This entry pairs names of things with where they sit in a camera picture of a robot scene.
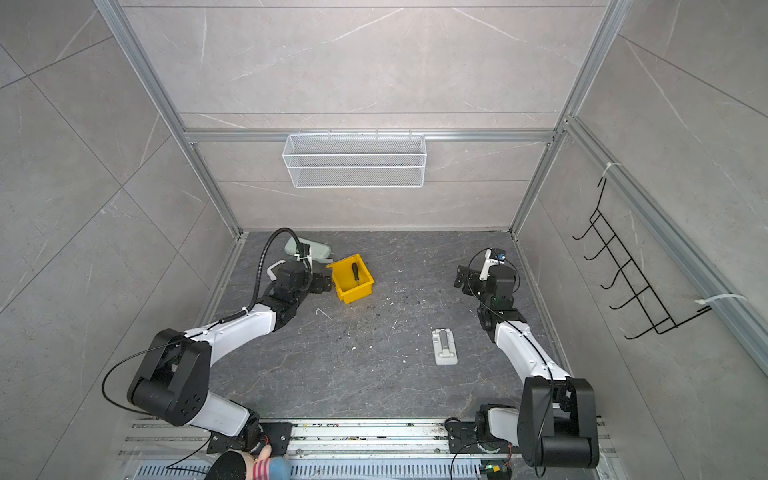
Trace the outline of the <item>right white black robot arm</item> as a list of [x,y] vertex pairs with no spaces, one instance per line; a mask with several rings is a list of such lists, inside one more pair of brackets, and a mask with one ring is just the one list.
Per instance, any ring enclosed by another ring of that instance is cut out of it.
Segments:
[[506,443],[541,476],[548,468],[594,469],[600,458],[591,384],[560,367],[514,307],[518,271],[506,251],[485,248],[457,267],[454,286],[478,302],[480,326],[523,383],[520,405],[484,404],[475,416],[481,447]]

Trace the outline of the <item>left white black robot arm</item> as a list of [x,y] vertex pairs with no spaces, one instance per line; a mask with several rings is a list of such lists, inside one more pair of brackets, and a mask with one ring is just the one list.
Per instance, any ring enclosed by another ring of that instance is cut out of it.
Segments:
[[309,295],[331,289],[331,278],[313,271],[310,244],[300,238],[294,241],[296,258],[268,269],[270,283],[263,296],[209,325],[159,332],[128,387],[130,404],[174,426],[193,426],[229,438],[255,435],[258,414],[211,392],[210,370],[250,341],[284,327]]

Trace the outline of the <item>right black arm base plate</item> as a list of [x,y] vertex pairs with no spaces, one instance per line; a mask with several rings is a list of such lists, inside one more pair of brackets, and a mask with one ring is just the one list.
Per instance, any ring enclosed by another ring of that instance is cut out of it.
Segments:
[[503,454],[518,455],[518,446],[481,430],[474,421],[462,421],[449,417],[443,422],[452,454]]

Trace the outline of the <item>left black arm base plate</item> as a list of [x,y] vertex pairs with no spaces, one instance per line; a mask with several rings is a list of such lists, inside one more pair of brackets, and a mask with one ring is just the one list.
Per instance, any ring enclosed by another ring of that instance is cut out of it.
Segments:
[[292,430],[292,423],[268,421],[246,425],[244,430],[234,437],[213,432],[206,453],[219,454],[237,450],[257,455],[265,446],[271,446],[274,455],[284,455],[288,450]]

